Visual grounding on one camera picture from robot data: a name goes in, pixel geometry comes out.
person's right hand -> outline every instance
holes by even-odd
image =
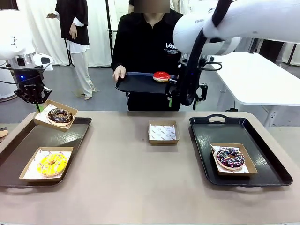
[[[126,73],[125,67],[123,67],[121,65],[118,66],[113,73],[113,77],[114,77],[115,81],[118,81],[119,77],[121,77],[123,79],[125,77],[125,73]]]
[[[48,13],[47,18],[55,19],[56,18],[56,14],[54,14],[54,13]]]

red icing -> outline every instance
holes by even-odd
[[[171,76],[166,73],[166,72],[156,72],[153,77],[158,78],[158,79],[170,79]]]

white pants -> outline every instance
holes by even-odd
[[[74,61],[75,71],[79,83],[86,97],[93,96],[94,84],[89,76],[89,63],[87,51],[82,53],[71,54]]]

table leg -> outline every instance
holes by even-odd
[[[265,128],[269,128],[273,125],[273,122],[279,112],[280,106],[272,106],[271,110],[269,111],[268,117],[264,123]]]
[[[220,98],[219,101],[217,102],[217,111],[222,111],[224,109],[224,101],[225,101],[225,93],[226,93],[226,86],[223,84],[223,87],[221,89],[220,93]]]

yellow donut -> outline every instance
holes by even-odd
[[[53,177],[63,171],[67,163],[63,154],[50,154],[37,165],[37,171],[45,177]]]

